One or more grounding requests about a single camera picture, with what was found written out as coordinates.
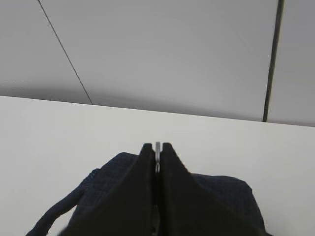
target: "black object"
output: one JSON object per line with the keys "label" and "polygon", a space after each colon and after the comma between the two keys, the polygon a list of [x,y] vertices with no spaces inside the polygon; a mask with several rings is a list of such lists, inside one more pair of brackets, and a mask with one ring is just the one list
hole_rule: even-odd
{"label": "black object", "polygon": [[27,236],[46,235],[75,205],[59,236],[270,235],[244,181],[189,173],[170,143],[155,154],[144,144],[139,156],[121,153],[95,169]]}

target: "woven fabric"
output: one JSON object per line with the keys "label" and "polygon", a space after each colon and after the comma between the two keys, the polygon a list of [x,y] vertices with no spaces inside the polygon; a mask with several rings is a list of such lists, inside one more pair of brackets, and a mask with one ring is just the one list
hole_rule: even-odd
{"label": "woven fabric", "polygon": [[264,221],[252,189],[243,180],[229,176],[191,174],[199,185],[207,190],[226,208],[255,228],[265,231]]}
{"label": "woven fabric", "polygon": [[[93,210],[124,179],[137,156],[122,152],[100,169],[93,170],[75,190],[51,207],[27,236],[45,235],[54,220],[75,205],[77,207],[69,225]],[[245,181],[228,176],[191,175],[203,189],[212,194],[222,205],[265,232],[263,218],[252,194],[252,189]]]}

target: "bag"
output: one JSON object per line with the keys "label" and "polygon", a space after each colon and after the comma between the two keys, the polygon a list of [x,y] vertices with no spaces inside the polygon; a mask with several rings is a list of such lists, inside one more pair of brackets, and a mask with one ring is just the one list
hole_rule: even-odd
{"label": "bag", "polygon": [[122,152],[52,206],[27,236],[45,236],[76,206],[59,236],[270,236],[252,189],[228,176],[191,174],[170,143]]}

